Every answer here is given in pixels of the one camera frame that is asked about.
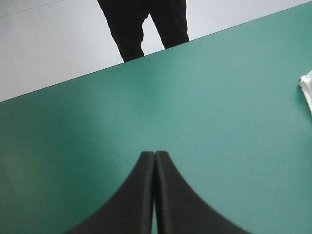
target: green table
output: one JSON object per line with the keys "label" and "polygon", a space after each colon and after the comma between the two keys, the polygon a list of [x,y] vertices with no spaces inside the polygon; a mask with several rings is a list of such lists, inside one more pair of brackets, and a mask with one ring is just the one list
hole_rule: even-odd
{"label": "green table", "polygon": [[143,150],[252,233],[312,233],[311,69],[307,3],[0,103],[0,233],[77,225]]}

